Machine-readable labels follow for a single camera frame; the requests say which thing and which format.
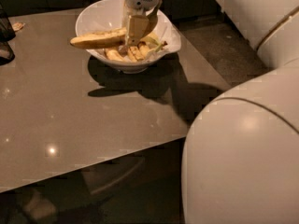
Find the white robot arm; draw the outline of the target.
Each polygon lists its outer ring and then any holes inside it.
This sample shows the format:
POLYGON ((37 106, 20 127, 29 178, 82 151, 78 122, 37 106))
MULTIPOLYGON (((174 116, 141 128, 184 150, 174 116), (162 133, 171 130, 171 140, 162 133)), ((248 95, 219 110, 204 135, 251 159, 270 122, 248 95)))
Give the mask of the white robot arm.
POLYGON ((299 224, 299 0, 216 1, 270 70, 189 129, 185 224, 299 224))

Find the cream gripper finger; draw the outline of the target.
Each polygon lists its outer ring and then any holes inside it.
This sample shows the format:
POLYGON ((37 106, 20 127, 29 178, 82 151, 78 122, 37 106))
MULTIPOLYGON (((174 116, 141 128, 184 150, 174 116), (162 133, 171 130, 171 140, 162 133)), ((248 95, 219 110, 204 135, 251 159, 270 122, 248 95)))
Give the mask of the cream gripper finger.
POLYGON ((157 6, 151 11, 151 13, 147 15, 149 23, 148 23, 148 26, 147 26, 147 28, 145 30, 144 35, 150 34, 154 30, 154 28, 156 27, 156 25, 158 23, 158 15, 157 15, 157 13, 158 13, 158 11, 160 9, 160 6, 161 6, 162 2, 163 1, 160 0, 158 2, 157 6))
POLYGON ((128 15, 126 18, 125 44, 136 46, 149 32, 150 20, 146 15, 128 15))

